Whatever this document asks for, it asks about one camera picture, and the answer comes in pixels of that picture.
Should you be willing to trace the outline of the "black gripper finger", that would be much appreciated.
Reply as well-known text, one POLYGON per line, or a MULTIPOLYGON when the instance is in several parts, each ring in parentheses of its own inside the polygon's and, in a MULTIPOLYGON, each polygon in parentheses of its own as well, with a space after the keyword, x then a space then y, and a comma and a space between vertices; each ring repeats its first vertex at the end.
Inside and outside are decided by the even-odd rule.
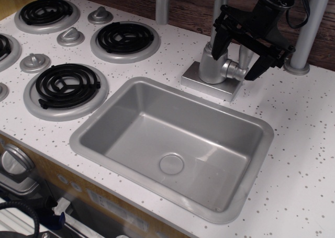
POLYGON ((270 55, 261 55, 251 67, 250 71, 246 74, 244 79, 247 81, 255 81, 271 67, 274 60, 275 59, 270 55))
POLYGON ((216 35, 212 47, 212 56, 218 60, 228 49, 231 41, 231 35, 226 27, 222 25, 215 25, 216 35))

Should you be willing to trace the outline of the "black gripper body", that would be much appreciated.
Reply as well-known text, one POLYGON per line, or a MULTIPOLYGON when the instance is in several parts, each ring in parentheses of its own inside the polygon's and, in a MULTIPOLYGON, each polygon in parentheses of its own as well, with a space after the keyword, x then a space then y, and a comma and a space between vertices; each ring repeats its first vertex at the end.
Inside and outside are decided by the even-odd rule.
POLYGON ((284 9, 266 3, 257 3, 250 12, 223 5, 214 22, 227 28, 231 40, 239 42, 257 55, 270 55, 275 60, 271 67, 282 67, 295 51, 293 45, 280 33, 277 23, 284 9))

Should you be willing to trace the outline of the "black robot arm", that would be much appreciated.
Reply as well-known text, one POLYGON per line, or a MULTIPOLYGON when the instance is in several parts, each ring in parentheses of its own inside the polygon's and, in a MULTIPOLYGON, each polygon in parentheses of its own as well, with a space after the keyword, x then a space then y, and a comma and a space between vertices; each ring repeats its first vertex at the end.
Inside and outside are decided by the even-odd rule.
MULTIPOLYGON (((310 15, 308 0, 301 0, 306 16, 310 15)), ((280 33, 277 23, 282 15, 288 16, 295 0, 258 0, 252 11, 243 11, 222 5, 215 20, 216 36, 212 56, 218 60, 236 40, 259 55, 245 79, 253 81, 271 67, 282 67, 295 47, 280 33)))

